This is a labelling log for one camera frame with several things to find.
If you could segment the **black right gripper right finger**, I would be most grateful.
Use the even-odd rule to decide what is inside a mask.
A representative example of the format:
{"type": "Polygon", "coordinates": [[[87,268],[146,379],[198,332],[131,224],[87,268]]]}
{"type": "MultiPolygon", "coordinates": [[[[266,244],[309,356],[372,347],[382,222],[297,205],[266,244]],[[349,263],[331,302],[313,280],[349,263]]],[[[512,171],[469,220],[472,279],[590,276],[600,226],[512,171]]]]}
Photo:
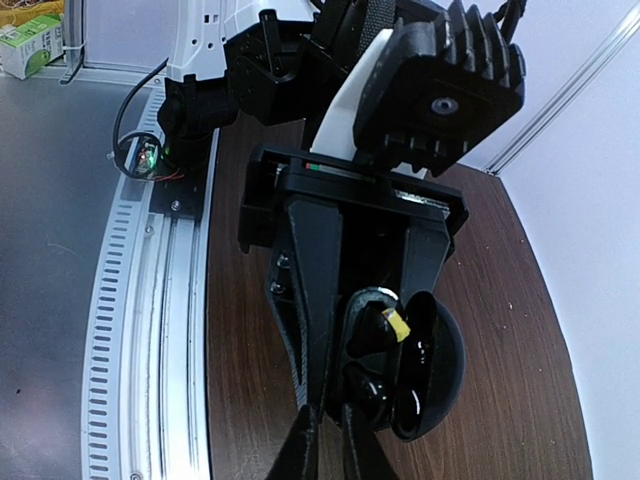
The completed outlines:
{"type": "Polygon", "coordinates": [[[345,479],[398,480],[364,413],[354,404],[342,406],[345,479]]]}

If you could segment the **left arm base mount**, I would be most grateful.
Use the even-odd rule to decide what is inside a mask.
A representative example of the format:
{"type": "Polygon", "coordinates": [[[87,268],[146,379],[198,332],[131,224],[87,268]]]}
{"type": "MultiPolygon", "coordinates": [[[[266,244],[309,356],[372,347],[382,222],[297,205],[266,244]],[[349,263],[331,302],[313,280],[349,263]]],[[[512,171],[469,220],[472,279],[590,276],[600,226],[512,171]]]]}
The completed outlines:
{"type": "Polygon", "coordinates": [[[205,200],[213,133],[162,145],[144,135],[134,154],[134,173],[153,184],[149,211],[199,221],[205,200]]]}

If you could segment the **black earbud two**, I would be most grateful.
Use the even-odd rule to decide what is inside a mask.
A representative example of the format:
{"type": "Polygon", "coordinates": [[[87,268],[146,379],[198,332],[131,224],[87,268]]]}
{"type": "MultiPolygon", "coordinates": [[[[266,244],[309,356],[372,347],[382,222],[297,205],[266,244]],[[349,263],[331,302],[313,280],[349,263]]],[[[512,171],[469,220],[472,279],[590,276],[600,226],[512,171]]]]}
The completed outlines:
{"type": "Polygon", "coordinates": [[[387,412],[389,386],[380,375],[351,362],[343,369],[348,399],[356,404],[371,424],[380,423],[387,412]]]}

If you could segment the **small black clip object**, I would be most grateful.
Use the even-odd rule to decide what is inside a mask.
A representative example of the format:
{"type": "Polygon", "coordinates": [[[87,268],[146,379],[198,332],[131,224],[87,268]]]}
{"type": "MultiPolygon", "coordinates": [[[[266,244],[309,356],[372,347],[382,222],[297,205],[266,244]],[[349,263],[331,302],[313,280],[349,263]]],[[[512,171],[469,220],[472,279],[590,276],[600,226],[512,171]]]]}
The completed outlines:
{"type": "Polygon", "coordinates": [[[367,420],[372,430],[391,429],[405,442],[433,430],[455,405],[466,366],[461,331],[446,306],[428,292],[415,294],[404,306],[392,290],[368,287],[355,292],[344,304],[342,313],[338,357],[326,401],[327,415],[340,424],[342,406],[354,404],[346,394],[343,369],[355,362],[383,377],[389,386],[384,419],[378,424],[367,420]],[[386,352],[352,357],[347,352],[347,344],[356,317],[368,302],[395,307],[408,323],[411,333],[386,352]]]}

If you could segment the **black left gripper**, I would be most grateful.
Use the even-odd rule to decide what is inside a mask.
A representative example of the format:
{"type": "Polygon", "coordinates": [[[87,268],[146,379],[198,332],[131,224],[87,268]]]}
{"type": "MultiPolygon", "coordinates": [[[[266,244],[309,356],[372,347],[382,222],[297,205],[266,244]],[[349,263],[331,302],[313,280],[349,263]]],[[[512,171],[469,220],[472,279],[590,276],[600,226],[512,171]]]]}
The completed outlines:
{"type": "Polygon", "coordinates": [[[245,253],[252,246],[273,246],[269,304],[288,354],[297,406],[309,405],[317,414],[325,408],[333,363],[343,225],[334,203],[351,213],[361,210],[377,223],[391,216],[397,224],[435,221],[411,222],[406,229],[399,293],[404,306],[419,292],[434,292],[448,237],[469,218],[462,193],[450,187],[391,172],[365,174],[346,160],[270,144],[252,151],[238,241],[245,253]]]}

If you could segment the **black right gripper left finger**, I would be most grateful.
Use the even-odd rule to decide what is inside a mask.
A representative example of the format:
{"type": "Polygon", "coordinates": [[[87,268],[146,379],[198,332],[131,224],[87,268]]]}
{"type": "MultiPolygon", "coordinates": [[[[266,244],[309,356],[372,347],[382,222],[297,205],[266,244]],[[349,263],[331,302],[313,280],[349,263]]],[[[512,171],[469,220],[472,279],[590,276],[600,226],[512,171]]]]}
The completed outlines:
{"type": "Polygon", "coordinates": [[[318,477],[318,418],[304,405],[266,477],[267,480],[314,480],[318,477]]]}

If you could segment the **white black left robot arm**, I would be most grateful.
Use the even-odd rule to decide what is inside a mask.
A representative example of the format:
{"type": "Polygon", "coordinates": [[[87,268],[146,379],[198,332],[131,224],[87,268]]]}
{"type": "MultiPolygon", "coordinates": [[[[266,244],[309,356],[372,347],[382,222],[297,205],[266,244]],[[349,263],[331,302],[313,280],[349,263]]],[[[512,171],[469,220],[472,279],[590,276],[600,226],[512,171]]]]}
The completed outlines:
{"type": "Polygon", "coordinates": [[[449,25],[421,1],[263,5],[224,37],[220,72],[167,80],[158,116],[165,157],[188,171],[239,113],[304,122],[300,147],[253,150],[238,241],[272,253],[267,298],[299,407],[355,409],[404,438],[447,415],[465,370],[459,326],[434,290],[466,204],[400,172],[448,153],[434,128],[461,105],[436,87],[449,25]]]}

